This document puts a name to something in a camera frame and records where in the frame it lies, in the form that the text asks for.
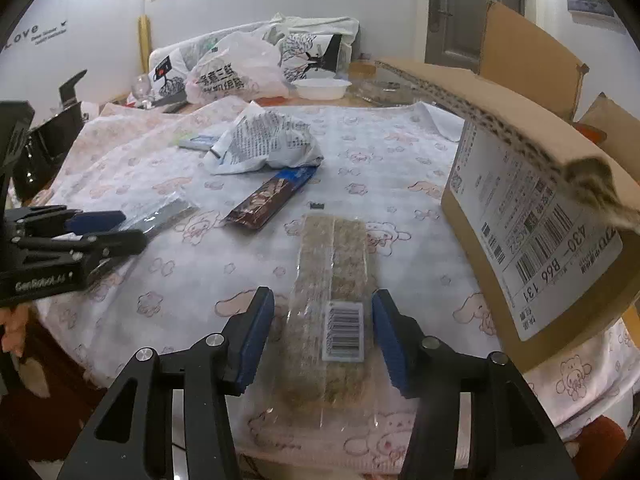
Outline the brown cardboard box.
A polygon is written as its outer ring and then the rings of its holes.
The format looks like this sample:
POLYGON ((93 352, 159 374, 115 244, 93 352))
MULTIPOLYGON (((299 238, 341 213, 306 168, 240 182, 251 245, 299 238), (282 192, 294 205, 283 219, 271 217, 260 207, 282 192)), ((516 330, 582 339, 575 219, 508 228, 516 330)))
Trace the brown cardboard box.
POLYGON ((464 121, 442 211, 515 365, 615 323, 639 296, 639 173, 572 125, 587 66, 497 1, 478 70, 378 66, 464 121))

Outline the white printed snack bag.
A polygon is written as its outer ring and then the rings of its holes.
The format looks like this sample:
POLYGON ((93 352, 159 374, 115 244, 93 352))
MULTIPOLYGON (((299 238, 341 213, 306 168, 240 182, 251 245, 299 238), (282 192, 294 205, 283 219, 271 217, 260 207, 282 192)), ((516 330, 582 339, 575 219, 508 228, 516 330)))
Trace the white printed snack bag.
POLYGON ((271 169, 318 167, 322 151, 311 125, 250 102, 206 152, 210 174, 246 174, 271 169))

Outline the white black tree cushion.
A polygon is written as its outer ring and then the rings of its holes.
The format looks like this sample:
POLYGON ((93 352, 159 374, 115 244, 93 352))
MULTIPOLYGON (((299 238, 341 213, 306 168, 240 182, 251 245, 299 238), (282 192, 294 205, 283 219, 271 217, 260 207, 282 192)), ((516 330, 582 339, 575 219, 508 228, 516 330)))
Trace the white black tree cushion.
POLYGON ((342 36, 293 32, 278 43, 282 72, 287 82, 309 78, 334 78, 342 36))

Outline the white red-print cushion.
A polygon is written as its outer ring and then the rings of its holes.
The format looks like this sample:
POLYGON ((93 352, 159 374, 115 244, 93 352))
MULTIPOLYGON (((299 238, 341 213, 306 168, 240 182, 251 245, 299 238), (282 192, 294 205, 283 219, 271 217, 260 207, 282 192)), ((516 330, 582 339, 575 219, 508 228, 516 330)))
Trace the white red-print cushion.
POLYGON ((189 69, 179 49, 171 51, 150 71, 154 100, 174 96, 184 90, 189 69))

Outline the bear-print tablecloth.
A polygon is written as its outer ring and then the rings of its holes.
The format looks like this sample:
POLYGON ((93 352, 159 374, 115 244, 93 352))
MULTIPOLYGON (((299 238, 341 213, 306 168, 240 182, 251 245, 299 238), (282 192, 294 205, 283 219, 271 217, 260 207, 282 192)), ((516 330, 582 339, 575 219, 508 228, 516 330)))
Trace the bear-print tablecloth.
POLYGON ((416 404, 388 378, 371 296, 457 352, 502 350, 562 437, 639 380, 622 319, 639 293, 638 236, 576 202, 557 166, 486 126, 437 125, 426 104, 279 107, 323 160, 256 230, 230 214, 270 173, 216 174, 183 133, 215 134, 228 98, 163 119, 107 107, 85 126, 53 189, 73 208, 137 219, 185 200, 149 248, 84 292, 37 304, 43 325, 101 386, 143 346, 189 347, 276 302, 254 385, 230 408, 236 445, 290 464, 398 472, 416 404))

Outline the green white candy stick pack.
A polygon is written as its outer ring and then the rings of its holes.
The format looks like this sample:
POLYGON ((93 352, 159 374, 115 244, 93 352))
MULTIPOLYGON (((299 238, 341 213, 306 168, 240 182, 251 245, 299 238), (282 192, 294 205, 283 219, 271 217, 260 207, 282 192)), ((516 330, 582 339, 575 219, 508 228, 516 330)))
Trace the green white candy stick pack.
POLYGON ((206 152, 210 150, 219 140, 218 136, 206 136, 198 134, 197 136, 186 136, 177 141, 178 148, 185 148, 191 151, 206 152))

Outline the white plastic bowl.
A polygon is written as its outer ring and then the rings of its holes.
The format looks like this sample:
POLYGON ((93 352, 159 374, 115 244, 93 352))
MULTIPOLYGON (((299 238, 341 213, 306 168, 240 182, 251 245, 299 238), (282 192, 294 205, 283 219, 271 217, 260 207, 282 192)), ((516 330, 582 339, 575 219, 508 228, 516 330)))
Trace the white plastic bowl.
POLYGON ((352 83, 344 79, 311 78, 292 82, 297 95, 308 101, 335 101, 344 98, 352 83))

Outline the brown chocolate bar pack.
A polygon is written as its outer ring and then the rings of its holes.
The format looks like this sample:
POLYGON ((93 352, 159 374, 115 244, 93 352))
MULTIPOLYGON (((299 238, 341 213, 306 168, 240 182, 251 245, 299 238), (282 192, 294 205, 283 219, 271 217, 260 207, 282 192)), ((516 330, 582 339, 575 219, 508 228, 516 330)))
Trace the brown chocolate bar pack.
POLYGON ((237 226, 259 231, 317 173, 318 168, 285 168, 263 183, 221 221, 221 226, 237 226))

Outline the clear cereal bar pack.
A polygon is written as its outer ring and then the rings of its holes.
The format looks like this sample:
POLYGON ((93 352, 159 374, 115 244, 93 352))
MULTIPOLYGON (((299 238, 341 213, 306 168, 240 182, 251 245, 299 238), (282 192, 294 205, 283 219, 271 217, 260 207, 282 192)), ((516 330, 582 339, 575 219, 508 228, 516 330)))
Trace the clear cereal bar pack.
POLYGON ((307 216, 276 385, 293 424, 321 428, 367 411, 372 292, 364 222, 307 216))

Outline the wine glass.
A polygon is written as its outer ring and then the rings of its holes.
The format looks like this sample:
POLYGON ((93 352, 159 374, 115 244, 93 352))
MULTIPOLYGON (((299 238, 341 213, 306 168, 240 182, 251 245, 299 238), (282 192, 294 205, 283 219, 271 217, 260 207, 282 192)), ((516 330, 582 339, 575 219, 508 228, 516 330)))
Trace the wine glass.
POLYGON ((148 74, 137 76, 131 86, 131 94, 136 100, 137 106, 144 110, 153 107, 152 84, 148 74))

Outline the long dark seaweed bar pack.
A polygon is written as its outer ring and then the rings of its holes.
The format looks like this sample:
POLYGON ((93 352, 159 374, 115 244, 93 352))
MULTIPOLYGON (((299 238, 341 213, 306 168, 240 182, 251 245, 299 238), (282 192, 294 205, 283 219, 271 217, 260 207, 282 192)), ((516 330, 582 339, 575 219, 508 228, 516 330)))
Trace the long dark seaweed bar pack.
POLYGON ((198 205, 194 204, 192 200, 174 193, 144 206, 132 218, 122 222, 117 229, 119 231, 139 230, 147 237, 152 238, 197 211, 198 205))

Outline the dark entrance door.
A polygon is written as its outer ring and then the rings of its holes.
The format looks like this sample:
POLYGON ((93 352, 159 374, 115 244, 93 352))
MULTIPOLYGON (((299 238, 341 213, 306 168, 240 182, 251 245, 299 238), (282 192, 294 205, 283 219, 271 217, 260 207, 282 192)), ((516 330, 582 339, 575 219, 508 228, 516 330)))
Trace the dark entrance door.
MULTIPOLYGON (((489 0, 428 0, 424 61, 477 70, 489 0)), ((522 14, 524 0, 496 0, 522 14)))

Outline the glass ashtray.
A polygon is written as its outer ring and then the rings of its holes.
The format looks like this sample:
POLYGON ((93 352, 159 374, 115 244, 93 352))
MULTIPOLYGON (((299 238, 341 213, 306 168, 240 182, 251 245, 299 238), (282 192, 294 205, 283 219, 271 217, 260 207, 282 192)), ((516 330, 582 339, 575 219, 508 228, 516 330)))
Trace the glass ashtray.
POLYGON ((354 96, 377 107, 398 107, 416 102, 413 88, 395 81, 361 79, 352 84, 354 96))

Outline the white printed plastic bag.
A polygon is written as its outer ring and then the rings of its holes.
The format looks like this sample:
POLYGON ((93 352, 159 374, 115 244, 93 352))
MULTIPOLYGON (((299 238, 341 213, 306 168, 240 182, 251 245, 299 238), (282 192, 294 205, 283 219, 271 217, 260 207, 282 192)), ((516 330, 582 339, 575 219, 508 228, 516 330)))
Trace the white printed plastic bag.
POLYGON ((232 32, 190 70, 184 88, 191 104, 206 105, 226 96, 250 102, 286 98, 288 85, 280 51, 249 32, 232 32))

